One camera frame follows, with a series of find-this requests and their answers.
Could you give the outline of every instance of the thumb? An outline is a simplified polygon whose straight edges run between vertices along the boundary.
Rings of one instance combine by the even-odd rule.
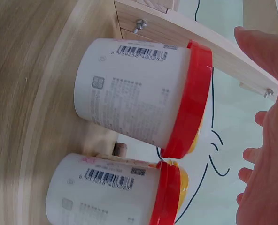
[[[278,79],[278,35],[258,30],[234,29],[239,48],[258,66]]]

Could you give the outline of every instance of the wooden table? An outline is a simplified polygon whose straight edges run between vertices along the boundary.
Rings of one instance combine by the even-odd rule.
[[[117,134],[73,105],[78,65],[96,38],[121,38],[113,0],[0,0],[0,225],[48,224],[60,160],[112,151]]]

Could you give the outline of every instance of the yellow contents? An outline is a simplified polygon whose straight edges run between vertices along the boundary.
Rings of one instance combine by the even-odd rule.
[[[179,211],[185,200],[186,194],[187,194],[187,189],[189,186],[189,178],[188,178],[187,172],[182,167],[180,167],[176,161],[169,160],[168,164],[174,165],[174,166],[178,167],[180,170],[181,187],[180,187],[180,196],[178,199],[178,210],[177,210],[177,211]]]
[[[196,144],[197,144],[197,141],[198,141],[198,139],[199,139],[199,137],[200,137],[201,125],[202,125],[202,122],[201,122],[201,124],[200,124],[200,126],[199,126],[198,131],[196,132],[196,135],[195,135],[195,137],[194,137],[194,140],[193,140],[193,142],[192,142],[192,144],[191,144],[191,146],[190,146],[190,148],[189,148],[189,151],[188,151],[187,153],[191,153],[191,152],[193,152],[193,150],[195,149]]]

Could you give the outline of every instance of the finger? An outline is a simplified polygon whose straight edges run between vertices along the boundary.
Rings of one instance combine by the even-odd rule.
[[[250,162],[255,163],[260,149],[247,148],[243,151],[243,158]]]
[[[255,116],[255,121],[258,125],[263,126],[263,121],[267,111],[259,111]]]
[[[240,205],[240,202],[242,200],[242,197],[243,197],[243,193],[237,195],[237,198],[236,198],[236,201],[237,201],[237,204]]]
[[[246,184],[248,183],[248,180],[250,179],[251,177],[251,174],[252,174],[252,171],[251,169],[248,169],[248,168],[241,168],[238,172],[238,177],[240,180],[242,180],[243,182],[245,182]]]
[[[239,48],[258,66],[278,78],[278,35],[236,27]]]

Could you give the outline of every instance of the white wall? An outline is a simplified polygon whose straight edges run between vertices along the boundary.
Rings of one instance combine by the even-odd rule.
[[[179,12],[194,18],[196,6],[197,0],[181,0]],[[201,0],[197,19],[235,42],[233,28],[243,24],[242,0]],[[237,80],[217,69],[214,71],[214,88],[214,130],[220,134],[224,144],[222,146],[211,132],[208,117],[204,122],[203,135],[197,148],[192,154],[180,160],[190,179],[186,201],[180,213],[196,192],[207,163],[208,169],[199,192],[177,222],[178,225],[236,224],[236,196],[245,188],[245,184],[238,180],[237,173],[243,166],[252,167],[242,159],[242,152],[247,147],[260,147],[262,144],[262,130],[255,124],[254,116],[259,110],[268,110],[272,102],[241,89]],[[158,161],[155,146],[122,135],[119,141],[128,144],[128,158]],[[218,145],[219,152],[216,152],[210,142]],[[220,173],[225,173],[230,168],[225,177],[216,174],[210,163],[209,154]]]

